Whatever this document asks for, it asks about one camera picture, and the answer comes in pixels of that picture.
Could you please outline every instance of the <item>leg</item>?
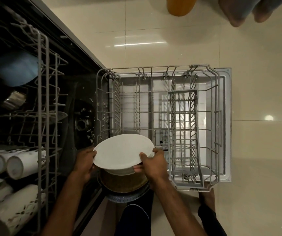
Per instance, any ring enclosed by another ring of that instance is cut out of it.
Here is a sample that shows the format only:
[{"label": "leg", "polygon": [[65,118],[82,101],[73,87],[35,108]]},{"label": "leg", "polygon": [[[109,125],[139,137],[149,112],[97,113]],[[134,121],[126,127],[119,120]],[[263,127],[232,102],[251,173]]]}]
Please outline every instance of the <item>leg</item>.
[{"label": "leg", "polygon": [[231,25],[239,27],[261,0],[219,0],[219,5]]},{"label": "leg", "polygon": [[151,211],[154,192],[129,202],[116,227],[114,236],[151,236]]},{"label": "leg", "polygon": [[266,21],[281,4],[282,0],[261,0],[253,11],[255,21],[258,23]]},{"label": "leg", "polygon": [[201,218],[203,228],[208,236],[227,236],[215,214],[214,190],[210,192],[199,192],[201,206],[198,215]]}]

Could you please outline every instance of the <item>white plate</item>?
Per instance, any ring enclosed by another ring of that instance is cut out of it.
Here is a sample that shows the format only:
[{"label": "white plate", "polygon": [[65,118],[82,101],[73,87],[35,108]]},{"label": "white plate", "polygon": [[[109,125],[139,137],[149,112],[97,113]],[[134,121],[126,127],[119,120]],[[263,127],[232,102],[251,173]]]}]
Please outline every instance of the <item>white plate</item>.
[{"label": "white plate", "polygon": [[140,152],[153,157],[154,144],[139,134],[122,134],[102,141],[94,150],[97,151],[93,163],[103,169],[120,170],[141,162]]}]

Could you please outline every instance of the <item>wire rack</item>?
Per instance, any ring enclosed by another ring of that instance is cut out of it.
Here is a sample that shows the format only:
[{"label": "wire rack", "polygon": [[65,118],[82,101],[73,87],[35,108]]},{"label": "wire rack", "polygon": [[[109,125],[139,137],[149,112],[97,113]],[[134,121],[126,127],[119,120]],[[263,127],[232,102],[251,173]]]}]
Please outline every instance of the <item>wire rack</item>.
[{"label": "wire rack", "polygon": [[[65,106],[66,94],[60,94],[58,68],[68,62],[49,48],[49,39],[25,19],[0,3],[10,14],[12,21],[0,20],[0,49],[20,48],[38,57],[38,76],[32,82],[18,87],[27,95],[23,106],[12,112],[0,114],[0,121],[8,127],[0,134],[0,143],[18,145],[20,148],[38,150],[38,214],[37,232],[41,229],[41,194],[46,194],[45,215],[49,215],[49,203],[57,197],[58,176],[58,111]],[[41,149],[46,150],[46,161],[42,167]]]},{"label": "wire rack", "polygon": [[164,150],[177,189],[209,191],[220,174],[219,85],[208,64],[102,69],[96,78],[96,142],[142,134]]}]

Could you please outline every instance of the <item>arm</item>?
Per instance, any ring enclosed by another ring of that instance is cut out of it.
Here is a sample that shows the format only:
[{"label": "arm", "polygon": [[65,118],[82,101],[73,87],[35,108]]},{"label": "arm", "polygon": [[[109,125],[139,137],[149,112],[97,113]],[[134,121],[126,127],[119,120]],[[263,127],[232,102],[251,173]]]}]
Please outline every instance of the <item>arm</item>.
[{"label": "arm", "polygon": [[201,225],[170,183],[163,150],[153,149],[153,152],[155,152],[153,158],[148,158],[144,153],[140,153],[143,165],[135,166],[134,170],[144,172],[149,179],[151,188],[159,198],[175,236],[206,236]]},{"label": "arm", "polygon": [[92,150],[93,148],[89,148],[77,155],[75,167],[64,183],[41,236],[72,235],[83,186],[95,168],[93,157],[96,151]]}]

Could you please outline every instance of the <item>brown bowl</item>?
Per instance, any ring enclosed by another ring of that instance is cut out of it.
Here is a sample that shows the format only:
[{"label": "brown bowl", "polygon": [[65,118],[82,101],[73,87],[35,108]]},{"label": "brown bowl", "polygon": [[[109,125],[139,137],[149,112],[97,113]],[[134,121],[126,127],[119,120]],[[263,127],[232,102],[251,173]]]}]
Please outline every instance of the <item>brown bowl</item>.
[{"label": "brown bowl", "polygon": [[134,173],[127,176],[117,176],[101,169],[100,182],[108,189],[117,193],[129,193],[144,186],[148,179],[142,173]]}]

